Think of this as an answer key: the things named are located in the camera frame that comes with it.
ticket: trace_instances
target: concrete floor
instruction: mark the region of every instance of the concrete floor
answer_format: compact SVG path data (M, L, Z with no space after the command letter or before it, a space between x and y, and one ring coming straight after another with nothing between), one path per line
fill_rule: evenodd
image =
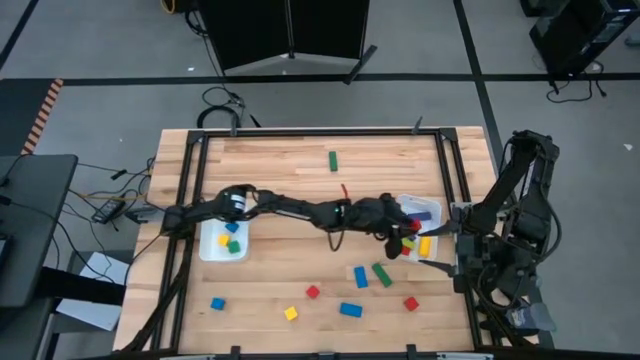
M27 1L0 3L0 46ZM541 73L528 40L533 20L515 0L464 0L484 74ZM629 31L640 31L640 22ZM640 49L620 37L600 58L608 72L639 72ZM464 43L450 0L372 0L368 40L380 47L365 72L470 74ZM284 62L243 74L336 72L335 65ZM157 1L114 5L100 0L41 1L9 60L7 78L110 78L214 75L202 41L181 16L168 16ZM561 156L551 202L562 220L564 239L540 268L542 287L558 325L557 348L640 353L640 254L635 226L640 178L639 81L603 82L609 96L586 103L546 101L545 82L491 82L487 88L500 137L513 130L550 134ZM37 153L74 153L102 166L142 169L164 128L195 126L205 108L206 85L65 86ZM231 85L263 126L483 125L473 82L356 82ZM581 96L586 83L563 96ZM213 118L211 126L227 120ZM634 145L628 151L624 144ZM77 191L117 188L109 174L79 169ZM86 206L70 199L83 213ZM73 218L71 236L80 250L97 250L89 228ZM120 232L97 226L107 249L132 249L137 227L127 220ZM62 263L70 249L62 246ZM47 261L53 261L49 254ZM107 353L113 334L61 337L56 359Z

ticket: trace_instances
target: blue block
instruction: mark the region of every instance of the blue block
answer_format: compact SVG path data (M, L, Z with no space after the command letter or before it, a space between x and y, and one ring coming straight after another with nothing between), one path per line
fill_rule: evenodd
M342 303L340 304L340 314L353 317L362 317L362 306Z
M356 275L356 283L358 284L358 289L366 288L369 286L367 282L367 275L364 272L364 266L358 266L353 268L353 272Z
M231 231L232 234L235 234L236 231L238 231L238 228L240 226L238 226L238 224L236 223L231 223L231 224L225 225L224 227L227 228L227 230Z
M224 299L213 298L213 301L211 302L211 308L216 310L224 309Z
M409 214L408 216L409 218L411 218L411 220L418 220L418 221L431 220L431 213L428 211L422 212L422 213Z

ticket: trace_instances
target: wooden table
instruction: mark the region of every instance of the wooden table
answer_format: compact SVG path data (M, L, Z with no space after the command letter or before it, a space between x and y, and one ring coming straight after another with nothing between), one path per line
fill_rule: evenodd
M460 127L457 132L471 195L479 201L495 181L483 129ZM163 131L150 202L174 204L186 135L187 130ZM338 154L336 173L329 171L329 151ZM448 146L447 157L459 199ZM226 186L251 183L294 198L326 201L342 197L344 183L354 200L390 192L447 206L435 142L421 136L214 139L207 159L206 199ZM445 210L442 221L447 218ZM158 231L159 224L143 225L136 252ZM390 261L381 242L359 233L347 233L342 248L333 253L325 233L276 215L254 219L250 236L248 259L235 264L203 262L196 243L180 353L228 353L232 345L240 345L243 353L396 352L405 351L406 344L416 344L418 351L473 349L464 297L453 292L443 272ZM132 339L156 306L166 249L167 239L161 238L133 265L114 349ZM453 259L451 238L441 237L438 261ZM391 287L384 288L371 271L375 262L385 266L394 281ZM359 265L367 270L365 289L354 281L353 267ZM315 300L305 294L310 285L320 289ZM420 303L414 312L403 305L410 296ZM210 308L213 297L227 300L224 311ZM342 301L362 305L362 318L339 314ZM299 313L292 322L283 313L290 306ZM163 346L168 344L172 314L170 309L165 317Z

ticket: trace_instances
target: yellow block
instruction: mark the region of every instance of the yellow block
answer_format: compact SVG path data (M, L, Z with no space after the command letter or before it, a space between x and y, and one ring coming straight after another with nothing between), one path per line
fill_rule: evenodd
M229 245L229 241L230 240L231 240L231 236L229 236L227 234L222 234L222 235L218 236L218 245L227 246L227 245Z
M431 252L431 238L428 236L421 237L420 250L418 250L418 254L422 257L429 257L430 252Z
M298 317L298 312L296 311L296 307L292 306L284 311L284 316L287 317L287 320L291 321Z

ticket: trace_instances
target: red wire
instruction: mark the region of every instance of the red wire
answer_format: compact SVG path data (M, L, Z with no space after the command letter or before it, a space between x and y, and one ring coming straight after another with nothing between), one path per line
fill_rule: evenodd
M347 187L344 186L344 184L340 184L340 186L342 186L342 192L344 193L344 198L348 199L349 198L349 193L347 192Z

